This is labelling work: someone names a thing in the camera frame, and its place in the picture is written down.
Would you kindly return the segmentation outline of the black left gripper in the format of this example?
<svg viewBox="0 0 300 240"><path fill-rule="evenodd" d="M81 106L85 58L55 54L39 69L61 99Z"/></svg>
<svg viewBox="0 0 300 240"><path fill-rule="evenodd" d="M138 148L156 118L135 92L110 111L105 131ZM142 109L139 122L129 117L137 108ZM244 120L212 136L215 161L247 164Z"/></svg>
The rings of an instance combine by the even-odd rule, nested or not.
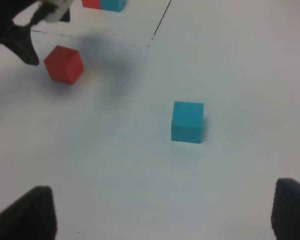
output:
<svg viewBox="0 0 300 240"><path fill-rule="evenodd" d="M38 66L39 57L31 39L31 28L41 21L55 23L68 14L69 0L39 0L38 8L26 25L16 25L14 18L36 3L35 0L0 0L0 44L25 64Z"/></svg>

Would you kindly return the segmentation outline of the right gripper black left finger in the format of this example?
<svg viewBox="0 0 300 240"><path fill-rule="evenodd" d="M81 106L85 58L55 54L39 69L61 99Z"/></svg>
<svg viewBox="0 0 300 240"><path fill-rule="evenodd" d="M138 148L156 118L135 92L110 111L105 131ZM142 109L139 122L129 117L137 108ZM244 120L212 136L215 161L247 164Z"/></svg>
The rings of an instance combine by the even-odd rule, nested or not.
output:
<svg viewBox="0 0 300 240"><path fill-rule="evenodd" d="M58 221L53 190L36 186L0 212L0 240L54 240Z"/></svg>

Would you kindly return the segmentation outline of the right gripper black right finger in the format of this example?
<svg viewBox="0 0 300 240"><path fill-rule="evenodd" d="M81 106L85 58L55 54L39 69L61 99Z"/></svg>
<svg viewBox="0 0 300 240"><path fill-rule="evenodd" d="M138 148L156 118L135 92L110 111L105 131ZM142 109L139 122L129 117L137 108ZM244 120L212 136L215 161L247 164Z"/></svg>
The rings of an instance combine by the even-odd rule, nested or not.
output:
<svg viewBox="0 0 300 240"><path fill-rule="evenodd" d="M300 182L277 180L270 221L277 240L300 240Z"/></svg>

